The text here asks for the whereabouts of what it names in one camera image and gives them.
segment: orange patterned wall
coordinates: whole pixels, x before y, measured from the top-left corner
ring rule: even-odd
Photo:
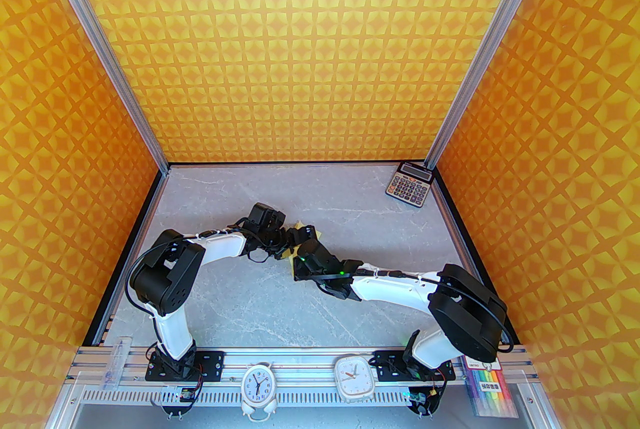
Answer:
[[[0,423],[41,427],[156,174],[67,0],[0,0]]]
[[[170,161],[424,157],[500,0],[91,0]]]
[[[438,164],[567,427],[640,427],[640,0],[525,0]]]

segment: clock face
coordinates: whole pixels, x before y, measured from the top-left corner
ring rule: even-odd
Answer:
[[[271,375],[265,369],[249,370],[242,386],[245,399],[255,404],[264,402],[274,394],[273,382]]]
[[[335,365],[335,378],[345,395],[365,395],[373,391],[371,369],[364,359],[341,359]]]

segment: round alarm clock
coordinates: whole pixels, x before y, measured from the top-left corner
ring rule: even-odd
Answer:
[[[265,422],[278,406],[276,399],[276,378],[270,365],[258,363],[244,373],[240,384],[242,396],[242,415],[247,415],[251,422]],[[262,408],[267,416],[255,419],[252,415],[256,409]]]
[[[346,402],[367,399],[373,395],[376,384],[369,363],[362,356],[345,356],[333,367],[335,385]]]

